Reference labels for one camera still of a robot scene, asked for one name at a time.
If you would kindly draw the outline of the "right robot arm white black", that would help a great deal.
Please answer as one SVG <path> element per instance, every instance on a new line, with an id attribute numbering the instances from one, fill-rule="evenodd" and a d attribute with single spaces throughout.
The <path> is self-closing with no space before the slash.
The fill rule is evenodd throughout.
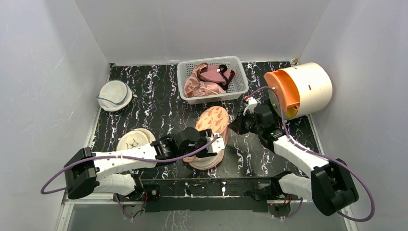
<path id="1" fill-rule="evenodd" d="M 229 128 L 237 134 L 258 135 L 261 144 L 273 153 L 284 157 L 306 173 L 300 177 L 284 171 L 271 179 L 271 194 L 284 199 L 295 194 L 314 203 L 324 215 L 330 216 L 359 200 L 359 195 L 345 163 L 328 161 L 311 155 L 303 146 L 296 147 L 279 127 L 276 117 L 266 105 L 256 106 L 252 112 L 241 111 Z"/>

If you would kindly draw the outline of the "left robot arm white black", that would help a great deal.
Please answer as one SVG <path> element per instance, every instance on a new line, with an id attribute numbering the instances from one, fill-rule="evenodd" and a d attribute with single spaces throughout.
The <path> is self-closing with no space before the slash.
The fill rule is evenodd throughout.
<path id="1" fill-rule="evenodd" d="M 193 127 L 133 149 L 93 152 L 82 148 L 64 166 L 67 196 L 75 200 L 92 193 L 116 193 L 139 200 L 144 188 L 125 172 L 169 165 L 191 156 L 215 156 L 224 148 L 219 133 Z"/>

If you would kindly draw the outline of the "peach patterned mesh laundry bag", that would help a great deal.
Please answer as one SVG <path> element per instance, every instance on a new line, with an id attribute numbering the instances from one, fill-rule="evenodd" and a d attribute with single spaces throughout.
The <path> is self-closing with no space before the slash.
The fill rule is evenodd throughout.
<path id="1" fill-rule="evenodd" d="M 205 110 L 198 118 L 195 129 L 198 131 L 211 129 L 213 133 L 219 133 L 226 145 L 229 137 L 228 124 L 230 117 L 227 110 L 221 106 L 213 106 Z M 186 157 L 184 162 L 197 170 L 208 170 L 218 165 L 224 158 L 225 149 L 215 156 L 198 158 L 196 156 Z"/>

